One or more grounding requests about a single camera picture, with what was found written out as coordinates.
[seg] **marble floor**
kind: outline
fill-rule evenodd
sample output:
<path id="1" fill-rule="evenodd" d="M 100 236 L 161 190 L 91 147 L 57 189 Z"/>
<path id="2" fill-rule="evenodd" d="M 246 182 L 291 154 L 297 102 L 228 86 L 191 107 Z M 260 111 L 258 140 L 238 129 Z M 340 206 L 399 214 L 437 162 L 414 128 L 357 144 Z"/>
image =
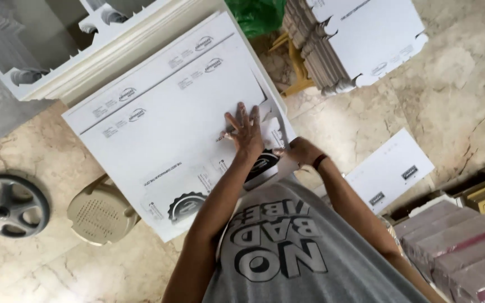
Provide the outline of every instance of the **marble floor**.
<path id="1" fill-rule="evenodd" d="M 344 173 L 401 128 L 413 135 L 436 169 L 389 210 L 485 166 L 485 1 L 414 4 L 430 36 L 416 57 L 370 87 L 328 98 L 308 89 L 285 100 L 297 133 Z M 286 50 L 261 60 L 279 89 L 293 81 Z M 65 110 L 56 103 L 0 139 L 0 172 L 36 181 L 53 205 L 42 233 L 0 237 L 0 302 L 158 302 L 184 236 L 163 243 L 139 222 L 113 245 L 75 237 L 66 208 L 103 172 L 61 119 Z M 321 183 L 310 170 L 297 177 L 309 188 Z"/>

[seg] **person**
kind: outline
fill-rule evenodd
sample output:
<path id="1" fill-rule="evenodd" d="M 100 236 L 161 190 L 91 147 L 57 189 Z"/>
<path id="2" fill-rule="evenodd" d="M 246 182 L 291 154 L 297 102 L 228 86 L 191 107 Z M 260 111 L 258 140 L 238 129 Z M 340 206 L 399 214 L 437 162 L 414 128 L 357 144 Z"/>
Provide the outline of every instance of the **person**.
<path id="1" fill-rule="evenodd" d="M 275 152 L 313 166 L 329 205 L 294 178 L 238 203 L 264 149 L 258 107 L 248 115 L 239 103 L 238 113 L 238 120 L 226 113 L 235 131 L 224 133 L 237 154 L 196 215 L 162 302 L 444 302 L 334 162 L 306 139 Z"/>

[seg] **green plastic bag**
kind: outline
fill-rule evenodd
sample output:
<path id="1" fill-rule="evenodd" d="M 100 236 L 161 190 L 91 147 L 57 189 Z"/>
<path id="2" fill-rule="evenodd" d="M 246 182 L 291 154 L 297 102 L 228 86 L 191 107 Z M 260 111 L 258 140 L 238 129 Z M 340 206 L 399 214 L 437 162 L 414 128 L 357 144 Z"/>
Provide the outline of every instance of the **green plastic bag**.
<path id="1" fill-rule="evenodd" d="M 286 0 L 226 0 L 247 38 L 280 28 Z"/>

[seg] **gray t-shirt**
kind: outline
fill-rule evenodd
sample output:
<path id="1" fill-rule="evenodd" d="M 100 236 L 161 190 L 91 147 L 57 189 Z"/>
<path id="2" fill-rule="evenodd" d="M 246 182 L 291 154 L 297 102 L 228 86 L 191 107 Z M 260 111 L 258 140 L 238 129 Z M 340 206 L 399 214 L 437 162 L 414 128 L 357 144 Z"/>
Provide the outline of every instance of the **gray t-shirt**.
<path id="1" fill-rule="evenodd" d="M 247 194 L 203 302 L 423 302 L 327 203 L 285 179 Z"/>

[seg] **gray wheel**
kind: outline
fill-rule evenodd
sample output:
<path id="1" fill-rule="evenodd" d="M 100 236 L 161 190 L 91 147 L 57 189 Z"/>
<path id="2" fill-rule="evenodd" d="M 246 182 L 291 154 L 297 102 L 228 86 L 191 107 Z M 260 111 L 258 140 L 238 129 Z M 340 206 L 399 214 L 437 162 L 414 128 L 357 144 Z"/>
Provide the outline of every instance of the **gray wheel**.
<path id="1" fill-rule="evenodd" d="M 13 186 L 23 189 L 17 195 Z M 40 213 L 38 222 L 28 222 L 24 215 L 34 208 Z M 50 205 L 44 194 L 28 180 L 14 175 L 0 175 L 0 235 L 24 238 L 41 232 L 50 219 Z"/>

